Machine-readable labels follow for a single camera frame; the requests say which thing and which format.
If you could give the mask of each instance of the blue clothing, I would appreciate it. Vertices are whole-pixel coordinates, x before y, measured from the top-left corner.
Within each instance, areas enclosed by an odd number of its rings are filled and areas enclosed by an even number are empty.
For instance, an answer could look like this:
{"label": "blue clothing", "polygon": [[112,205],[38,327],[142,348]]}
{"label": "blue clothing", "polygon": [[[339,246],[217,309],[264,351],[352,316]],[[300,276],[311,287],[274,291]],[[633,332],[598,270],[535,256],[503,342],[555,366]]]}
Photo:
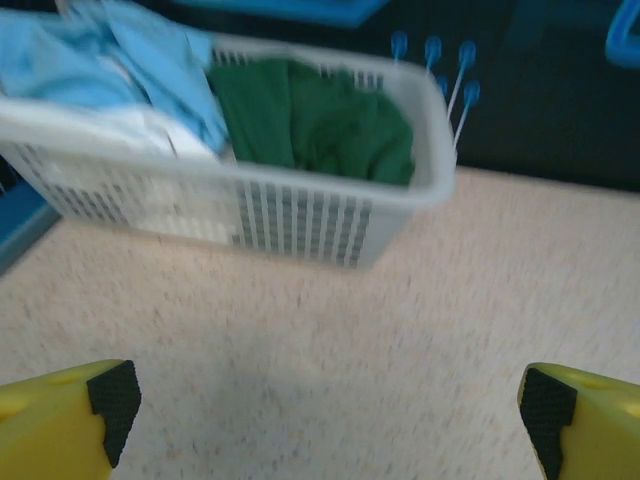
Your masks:
{"label": "blue clothing", "polygon": [[205,76],[212,43],[128,2],[80,1],[68,17],[0,9],[0,90],[92,108],[151,104],[219,152],[227,128]]}

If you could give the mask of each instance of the white plastic laundry basket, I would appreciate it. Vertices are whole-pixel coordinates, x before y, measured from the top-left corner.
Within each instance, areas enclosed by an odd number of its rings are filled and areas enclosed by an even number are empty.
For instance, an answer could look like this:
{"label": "white plastic laundry basket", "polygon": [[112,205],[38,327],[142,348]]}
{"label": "white plastic laundry basket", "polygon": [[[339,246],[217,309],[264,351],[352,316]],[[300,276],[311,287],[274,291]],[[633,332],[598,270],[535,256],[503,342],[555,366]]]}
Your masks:
{"label": "white plastic laundry basket", "polygon": [[216,35],[214,58],[288,56],[384,89],[414,129],[409,188],[239,162],[141,155],[87,137],[0,124],[0,154],[65,217],[366,268],[417,209],[446,201],[456,153],[440,88],[424,68],[300,45]]}

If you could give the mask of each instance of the black rubber pad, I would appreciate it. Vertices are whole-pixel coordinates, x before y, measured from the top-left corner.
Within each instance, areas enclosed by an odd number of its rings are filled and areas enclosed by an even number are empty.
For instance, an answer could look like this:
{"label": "black rubber pad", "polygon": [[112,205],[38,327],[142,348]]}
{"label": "black rubber pad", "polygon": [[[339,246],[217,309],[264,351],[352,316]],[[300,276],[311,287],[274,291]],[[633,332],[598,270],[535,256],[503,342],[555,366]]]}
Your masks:
{"label": "black rubber pad", "polygon": [[558,480],[563,454],[562,427],[571,425],[578,392],[535,368],[527,371],[520,415],[547,480]]}
{"label": "black rubber pad", "polygon": [[87,387],[93,413],[104,418],[104,451],[116,468],[142,401],[133,362],[127,360],[101,373]]}

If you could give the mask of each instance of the green towel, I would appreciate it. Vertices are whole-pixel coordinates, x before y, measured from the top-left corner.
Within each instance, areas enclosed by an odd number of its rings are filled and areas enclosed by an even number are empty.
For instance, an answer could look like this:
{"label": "green towel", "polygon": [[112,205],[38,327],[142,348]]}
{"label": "green towel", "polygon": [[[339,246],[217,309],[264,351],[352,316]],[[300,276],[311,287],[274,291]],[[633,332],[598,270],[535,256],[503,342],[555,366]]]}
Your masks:
{"label": "green towel", "polygon": [[383,93],[362,91],[346,71],[271,58],[213,66],[236,158],[391,185],[413,175],[413,132]]}

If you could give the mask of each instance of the yellow plastic part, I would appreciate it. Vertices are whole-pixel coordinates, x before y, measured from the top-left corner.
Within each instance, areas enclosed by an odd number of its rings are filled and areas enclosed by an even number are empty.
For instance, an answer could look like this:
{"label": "yellow plastic part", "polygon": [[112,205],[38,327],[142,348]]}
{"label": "yellow plastic part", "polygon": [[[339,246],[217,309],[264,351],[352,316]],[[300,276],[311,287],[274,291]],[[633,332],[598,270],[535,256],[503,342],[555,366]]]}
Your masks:
{"label": "yellow plastic part", "polygon": [[518,404],[531,368],[577,391],[573,421],[560,433],[558,480],[640,479],[640,386],[560,365],[531,364]]}
{"label": "yellow plastic part", "polygon": [[86,382],[122,363],[105,360],[0,386],[2,480],[105,480],[104,420]]}

